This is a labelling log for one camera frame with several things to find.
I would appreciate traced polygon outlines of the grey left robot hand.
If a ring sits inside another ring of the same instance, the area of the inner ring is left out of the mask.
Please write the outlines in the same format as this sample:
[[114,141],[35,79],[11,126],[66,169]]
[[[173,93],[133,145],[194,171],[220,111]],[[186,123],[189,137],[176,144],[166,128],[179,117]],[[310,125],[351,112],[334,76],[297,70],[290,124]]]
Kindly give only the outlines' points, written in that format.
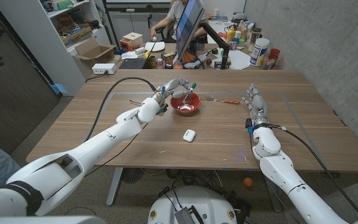
[[[154,94],[150,97],[151,99],[155,100],[160,106],[160,110],[157,114],[166,112],[168,105],[165,103],[165,99],[169,95],[171,95],[172,98],[181,98],[182,96],[184,96],[185,98],[182,102],[186,103],[186,101],[190,98],[191,93],[196,87],[195,83],[192,84],[192,86],[188,86],[188,84],[188,80],[174,78],[173,80],[164,83],[162,86],[154,90]],[[185,90],[175,90],[179,85],[183,86]]]

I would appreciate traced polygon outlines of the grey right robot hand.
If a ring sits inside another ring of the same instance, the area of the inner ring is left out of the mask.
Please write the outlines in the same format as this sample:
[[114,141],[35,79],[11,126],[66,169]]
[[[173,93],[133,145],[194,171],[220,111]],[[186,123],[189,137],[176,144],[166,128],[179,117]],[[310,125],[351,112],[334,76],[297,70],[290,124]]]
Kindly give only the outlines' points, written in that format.
[[254,84],[251,84],[247,90],[247,97],[248,99],[242,97],[242,100],[250,109],[252,127],[267,124],[267,104]]

